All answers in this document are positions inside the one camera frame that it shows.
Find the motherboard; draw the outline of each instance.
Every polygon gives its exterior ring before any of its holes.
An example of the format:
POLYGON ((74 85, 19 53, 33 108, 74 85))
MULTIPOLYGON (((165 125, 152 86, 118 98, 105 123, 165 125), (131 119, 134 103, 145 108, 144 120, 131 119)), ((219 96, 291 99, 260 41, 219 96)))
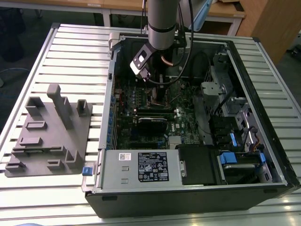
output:
POLYGON ((196 86, 179 80, 156 101, 155 89, 136 78, 116 80, 118 149, 175 149, 199 144, 192 97, 196 86))

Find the gray plastic holder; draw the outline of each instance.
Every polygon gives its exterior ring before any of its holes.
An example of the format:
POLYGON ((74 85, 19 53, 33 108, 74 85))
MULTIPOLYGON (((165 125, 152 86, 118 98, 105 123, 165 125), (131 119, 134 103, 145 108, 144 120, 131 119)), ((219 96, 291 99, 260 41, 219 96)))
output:
POLYGON ((27 118, 6 166, 7 177, 79 174, 84 165, 92 104, 69 103, 50 84, 53 103, 30 97, 27 118))

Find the power supply label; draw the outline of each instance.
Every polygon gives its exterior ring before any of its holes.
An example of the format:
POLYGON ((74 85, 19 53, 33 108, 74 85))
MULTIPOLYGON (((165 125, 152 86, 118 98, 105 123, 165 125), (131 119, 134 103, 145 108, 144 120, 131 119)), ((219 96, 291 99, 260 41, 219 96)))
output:
POLYGON ((140 182, 169 181, 166 152, 138 153, 140 182))

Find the floor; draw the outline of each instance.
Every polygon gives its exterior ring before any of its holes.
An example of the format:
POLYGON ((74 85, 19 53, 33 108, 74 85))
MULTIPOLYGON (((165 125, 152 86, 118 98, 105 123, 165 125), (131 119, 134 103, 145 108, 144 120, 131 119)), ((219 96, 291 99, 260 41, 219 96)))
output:
MULTIPOLYGON (((94 16, 91 13, 43 11, 42 18, 38 19, 34 10, 24 9, 23 19, 26 24, 26 31, 19 35, 25 52, 24 57, 14 63, 5 62, 0 57, 0 71, 12 67, 31 69, 53 22, 84 25, 95 25, 95 22, 101 23, 101 16, 94 16)), ((130 24, 133 28, 140 28, 139 16, 120 16, 119 18, 114 16, 112 19, 114 26, 126 27, 127 24, 130 24)), ((277 69, 301 105, 301 62, 291 58, 290 54, 286 53, 277 65, 277 69)), ((4 81, 3 87, 0 88, 0 132, 14 107, 27 76, 28 73, 24 71, 9 71, 0 74, 0 78, 4 81)))

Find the silver cylinder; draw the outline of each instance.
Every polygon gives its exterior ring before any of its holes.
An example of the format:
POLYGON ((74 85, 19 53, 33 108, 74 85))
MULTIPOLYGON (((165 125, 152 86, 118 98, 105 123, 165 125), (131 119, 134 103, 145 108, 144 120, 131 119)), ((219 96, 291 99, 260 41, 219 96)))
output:
POLYGON ((149 0, 149 42, 158 50, 169 48, 174 42, 179 0, 149 0))
POLYGON ((169 32, 161 33, 149 27, 149 42, 155 49, 165 50, 173 44, 174 32, 175 28, 169 32))

